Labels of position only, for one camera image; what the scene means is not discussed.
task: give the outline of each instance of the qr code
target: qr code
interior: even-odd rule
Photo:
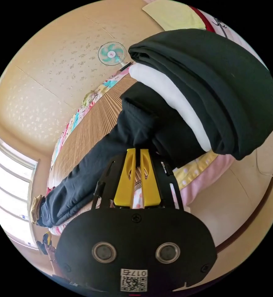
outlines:
[[[121,269],[121,291],[146,292],[147,285],[147,270]]]

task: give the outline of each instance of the colorful blanket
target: colorful blanket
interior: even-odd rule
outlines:
[[[125,75],[129,73],[129,67],[127,67],[124,71],[122,71],[119,74],[114,74],[110,76],[107,80],[105,80],[97,89],[96,94],[91,101],[91,103],[88,106],[81,106],[77,112],[72,116],[69,123],[67,124],[66,128],[60,135],[56,145],[55,149],[52,155],[51,160],[51,168],[54,165],[61,148],[63,147],[66,139],[69,137],[71,132],[75,129],[75,127],[81,122],[81,120],[84,118],[84,116],[91,110],[91,108],[94,106],[94,104],[109,90],[111,89],[115,84],[117,84]]]

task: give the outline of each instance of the black pants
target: black pants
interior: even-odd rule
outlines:
[[[122,111],[116,126],[44,198],[38,225],[60,225],[90,202],[110,159],[129,148],[155,150],[172,168],[205,153],[178,112],[149,87],[137,82],[121,98]]]

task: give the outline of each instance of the black fabric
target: black fabric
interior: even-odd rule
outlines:
[[[116,126],[41,202],[39,226],[60,225],[89,203],[110,159],[129,148],[157,151],[172,169],[205,153],[177,111],[151,88],[137,82],[121,99]]]
[[[241,160],[272,132],[273,78],[233,41],[180,29],[153,35],[128,52],[174,82],[200,118],[215,153]]]

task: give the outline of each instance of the dark green cloth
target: dark green cloth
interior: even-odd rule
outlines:
[[[128,52],[174,82],[200,118],[215,153],[240,160],[273,131],[273,78],[233,41],[180,29],[153,35]]]

